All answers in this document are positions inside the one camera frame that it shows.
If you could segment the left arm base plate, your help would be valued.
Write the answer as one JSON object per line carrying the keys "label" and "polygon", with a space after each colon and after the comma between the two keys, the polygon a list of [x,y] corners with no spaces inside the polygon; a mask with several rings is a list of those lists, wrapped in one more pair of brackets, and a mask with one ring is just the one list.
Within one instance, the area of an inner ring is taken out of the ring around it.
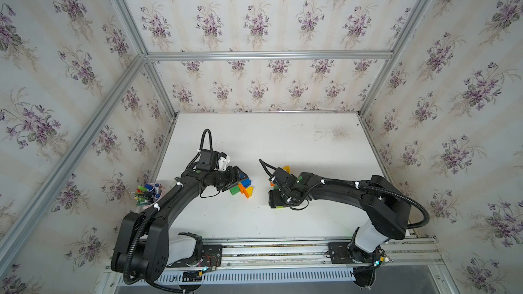
{"label": "left arm base plate", "polygon": [[223,257],[223,246],[220,244],[205,244],[201,253],[195,257],[182,259],[168,265],[169,268],[203,268],[216,269],[221,266]]}

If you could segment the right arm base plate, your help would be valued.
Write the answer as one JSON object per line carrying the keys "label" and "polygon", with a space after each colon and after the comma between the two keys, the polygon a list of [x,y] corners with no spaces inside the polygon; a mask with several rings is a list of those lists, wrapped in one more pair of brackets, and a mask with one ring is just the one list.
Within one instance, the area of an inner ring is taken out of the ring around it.
{"label": "right arm base plate", "polygon": [[331,260],[332,264],[368,264],[376,266],[385,261],[385,251],[380,246],[373,252],[367,253],[352,242],[328,243],[328,250],[325,252],[325,256]]}

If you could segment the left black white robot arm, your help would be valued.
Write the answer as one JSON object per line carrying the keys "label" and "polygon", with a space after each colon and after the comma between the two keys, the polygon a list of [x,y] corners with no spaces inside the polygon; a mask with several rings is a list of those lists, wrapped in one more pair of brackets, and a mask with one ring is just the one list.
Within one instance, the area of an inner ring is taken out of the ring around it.
{"label": "left black white robot arm", "polygon": [[196,156],[175,179],[172,188],[142,212],[130,212],[123,218],[110,269],[122,274],[125,284],[144,280],[167,293],[196,290],[195,287],[177,289],[156,282],[171,264],[169,258],[174,254],[170,227],[188,204],[196,197],[202,197],[208,187],[223,193],[248,178],[239,167],[230,166],[224,152],[215,151],[212,146],[204,148],[205,141],[212,141],[210,129],[203,131]]}

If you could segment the yellow sloped lego brick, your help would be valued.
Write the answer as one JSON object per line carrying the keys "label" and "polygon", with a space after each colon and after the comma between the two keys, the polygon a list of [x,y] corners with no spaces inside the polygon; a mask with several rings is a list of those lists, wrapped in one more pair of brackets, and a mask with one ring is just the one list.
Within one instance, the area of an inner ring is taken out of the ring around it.
{"label": "yellow sloped lego brick", "polygon": [[245,189],[245,196],[246,198],[250,198],[253,195],[253,187],[248,187]]}

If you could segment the orange long lego brick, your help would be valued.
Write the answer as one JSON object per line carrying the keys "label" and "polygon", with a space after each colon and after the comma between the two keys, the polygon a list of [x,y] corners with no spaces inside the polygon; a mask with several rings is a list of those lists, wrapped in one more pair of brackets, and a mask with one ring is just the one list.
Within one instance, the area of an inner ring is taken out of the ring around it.
{"label": "orange long lego brick", "polygon": [[245,189],[246,188],[244,188],[244,186],[242,186],[241,183],[239,183],[238,186],[239,186],[239,189],[241,190],[241,193],[245,196]]}

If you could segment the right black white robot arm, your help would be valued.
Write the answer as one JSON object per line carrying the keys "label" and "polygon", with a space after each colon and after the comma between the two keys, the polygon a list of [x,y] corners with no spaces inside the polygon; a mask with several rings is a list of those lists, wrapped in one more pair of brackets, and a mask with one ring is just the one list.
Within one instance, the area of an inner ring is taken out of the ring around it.
{"label": "right black white robot arm", "polygon": [[301,211],[311,201],[324,200],[347,204],[366,213],[369,220],[355,229],[349,242],[330,243],[326,252],[333,264],[357,264],[353,282],[361,289],[374,285],[376,271],[385,264],[383,243],[404,240],[407,230],[424,227],[430,221],[430,214],[422,204],[402,194],[382,176],[374,175],[368,180],[340,180],[310,172],[295,176],[265,161],[260,164],[274,185],[269,192],[271,208]]}

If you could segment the blue square lego brick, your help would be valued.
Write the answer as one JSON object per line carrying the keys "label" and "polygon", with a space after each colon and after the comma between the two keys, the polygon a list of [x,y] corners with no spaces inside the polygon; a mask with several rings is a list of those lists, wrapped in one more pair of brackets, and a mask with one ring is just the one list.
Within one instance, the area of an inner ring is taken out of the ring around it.
{"label": "blue square lego brick", "polygon": [[241,185],[244,186],[244,188],[249,188],[251,186],[251,180],[246,178],[241,181]]}

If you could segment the small green lego brick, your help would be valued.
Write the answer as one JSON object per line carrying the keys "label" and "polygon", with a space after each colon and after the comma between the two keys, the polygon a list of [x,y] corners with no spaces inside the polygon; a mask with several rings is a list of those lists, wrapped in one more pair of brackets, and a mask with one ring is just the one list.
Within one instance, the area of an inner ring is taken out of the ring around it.
{"label": "small green lego brick", "polygon": [[240,193],[240,191],[241,190],[239,189],[239,186],[235,186],[235,187],[230,189],[230,194],[231,195],[236,195],[236,194]]}

